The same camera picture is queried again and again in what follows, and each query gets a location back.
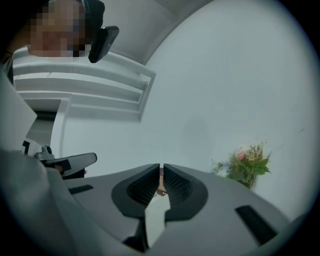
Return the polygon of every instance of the pink flower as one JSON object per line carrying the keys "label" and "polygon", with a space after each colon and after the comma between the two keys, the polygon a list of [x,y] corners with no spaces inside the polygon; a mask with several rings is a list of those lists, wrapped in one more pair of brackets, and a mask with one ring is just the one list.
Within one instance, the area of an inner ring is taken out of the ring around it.
{"label": "pink flower", "polygon": [[245,158],[246,158],[246,153],[245,152],[240,152],[240,153],[238,153],[237,155],[236,155],[236,159],[238,160],[238,161],[243,161]]}

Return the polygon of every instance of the white ceiling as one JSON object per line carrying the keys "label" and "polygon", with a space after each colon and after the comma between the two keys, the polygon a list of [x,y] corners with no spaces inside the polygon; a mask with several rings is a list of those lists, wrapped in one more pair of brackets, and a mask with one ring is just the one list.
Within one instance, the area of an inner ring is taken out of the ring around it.
{"label": "white ceiling", "polygon": [[212,0],[102,0],[103,26],[120,29],[111,52],[146,64],[187,17]]}

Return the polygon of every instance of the black slot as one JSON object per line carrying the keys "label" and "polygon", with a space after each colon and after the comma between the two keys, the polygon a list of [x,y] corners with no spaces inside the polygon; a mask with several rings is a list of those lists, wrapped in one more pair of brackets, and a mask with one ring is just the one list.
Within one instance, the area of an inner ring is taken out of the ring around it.
{"label": "black slot", "polygon": [[139,252],[146,252],[149,249],[146,233],[146,222],[140,220],[134,236],[128,237],[123,243]]}
{"label": "black slot", "polygon": [[77,187],[69,188],[69,192],[71,195],[74,195],[74,194],[78,194],[88,190],[92,190],[93,188],[94,187],[91,185],[77,186]]}
{"label": "black slot", "polygon": [[277,235],[251,206],[241,206],[235,211],[261,246]]}
{"label": "black slot", "polygon": [[51,111],[35,111],[36,119],[42,121],[54,122],[57,116],[56,112]]}

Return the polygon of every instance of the white wall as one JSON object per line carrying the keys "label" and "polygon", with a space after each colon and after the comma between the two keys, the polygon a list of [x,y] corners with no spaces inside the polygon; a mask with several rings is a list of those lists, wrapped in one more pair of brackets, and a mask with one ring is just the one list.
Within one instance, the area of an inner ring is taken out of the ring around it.
{"label": "white wall", "polygon": [[240,146],[267,142],[272,174],[254,191],[290,219],[319,171],[319,67],[292,18],[258,0],[215,0],[183,22],[147,66],[157,72],[142,123],[66,123],[63,155],[95,152],[89,176],[148,163],[211,170]]}

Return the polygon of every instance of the white structure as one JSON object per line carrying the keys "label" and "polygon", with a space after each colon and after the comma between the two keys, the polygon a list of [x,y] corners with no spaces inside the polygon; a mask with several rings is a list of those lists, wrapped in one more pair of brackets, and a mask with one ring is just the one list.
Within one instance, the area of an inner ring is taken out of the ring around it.
{"label": "white structure", "polygon": [[112,113],[126,120],[140,121],[155,81],[156,73],[142,64],[109,53],[92,64],[87,56],[78,59],[40,58],[27,48],[14,54],[15,88],[26,102],[60,101],[52,129],[51,147],[62,155],[67,117],[105,117]]}

